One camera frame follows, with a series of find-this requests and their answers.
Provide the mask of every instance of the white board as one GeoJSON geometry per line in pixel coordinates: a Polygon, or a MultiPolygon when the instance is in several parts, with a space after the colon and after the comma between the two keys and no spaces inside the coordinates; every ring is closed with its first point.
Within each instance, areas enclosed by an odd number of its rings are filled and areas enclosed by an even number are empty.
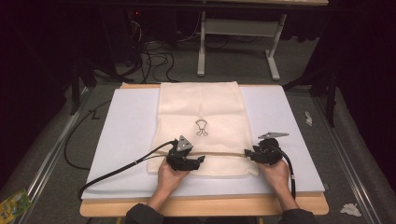
{"type": "MultiPolygon", "coordinates": [[[[282,87],[241,87],[241,92],[245,99],[253,143],[257,145],[257,137],[268,132],[289,133],[289,136],[277,140],[291,159],[297,192],[323,192],[318,171],[282,87]]],[[[115,90],[87,182],[138,160],[149,152],[156,131],[159,94],[158,88],[115,90]]],[[[156,186],[157,176],[149,175],[147,162],[143,161],[89,187],[84,191],[82,199],[147,198],[156,186]]],[[[262,173],[259,176],[233,178],[189,175],[173,196],[267,193],[272,193],[272,190],[262,173]]]]}

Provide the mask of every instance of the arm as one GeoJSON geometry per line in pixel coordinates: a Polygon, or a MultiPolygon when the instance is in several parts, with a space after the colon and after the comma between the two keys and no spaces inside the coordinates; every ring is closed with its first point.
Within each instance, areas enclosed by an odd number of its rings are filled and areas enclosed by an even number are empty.
{"type": "Polygon", "coordinates": [[[317,223],[312,213],[300,209],[297,202],[294,201],[289,190],[289,166],[284,161],[269,166],[257,163],[265,175],[269,185],[274,190],[282,209],[282,220],[279,224],[309,224],[317,223]]]}
{"type": "Polygon", "coordinates": [[[163,204],[189,173],[190,171],[174,171],[164,159],[158,170],[158,186],[156,190],[146,205],[139,203],[128,211],[125,224],[163,223],[163,215],[160,214],[163,204]]]}

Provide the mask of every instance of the hand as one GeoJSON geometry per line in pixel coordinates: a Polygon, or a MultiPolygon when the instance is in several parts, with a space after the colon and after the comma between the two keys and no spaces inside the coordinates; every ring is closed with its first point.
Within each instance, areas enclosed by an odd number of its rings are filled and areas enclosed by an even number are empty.
{"type": "Polygon", "coordinates": [[[264,173],[268,184],[273,188],[282,211],[299,208],[289,190],[289,166],[284,161],[279,161],[272,166],[261,163],[257,163],[257,165],[264,173]]]}
{"type": "Polygon", "coordinates": [[[159,212],[169,196],[178,188],[183,178],[189,173],[190,171],[174,171],[166,162],[166,158],[163,159],[163,163],[158,170],[157,189],[148,200],[147,205],[159,212]]]}

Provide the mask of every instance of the sleeve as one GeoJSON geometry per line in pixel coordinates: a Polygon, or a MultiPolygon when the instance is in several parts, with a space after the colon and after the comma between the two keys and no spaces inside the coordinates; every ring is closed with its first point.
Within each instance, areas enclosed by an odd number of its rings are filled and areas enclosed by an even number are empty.
{"type": "Polygon", "coordinates": [[[290,209],[282,214],[279,224],[318,224],[314,214],[303,209],[290,209]]]}
{"type": "Polygon", "coordinates": [[[132,207],[126,214],[125,224],[162,224],[163,215],[151,207],[139,203],[132,207]]]}

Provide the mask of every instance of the beige fabric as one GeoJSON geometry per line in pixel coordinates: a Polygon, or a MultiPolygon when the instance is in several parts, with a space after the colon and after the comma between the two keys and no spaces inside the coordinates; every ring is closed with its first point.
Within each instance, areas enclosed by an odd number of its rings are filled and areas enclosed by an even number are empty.
{"type": "MultiPolygon", "coordinates": [[[[157,132],[151,149],[184,135],[194,153],[243,154],[251,149],[251,134],[242,93],[236,82],[163,83],[158,108],[157,132]]],[[[171,147],[164,147],[168,152],[171,147]]],[[[148,161],[157,173],[163,158],[148,161]]],[[[192,175],[257,175],[257,165],[247,158],[206,156],[192,175]]]]}

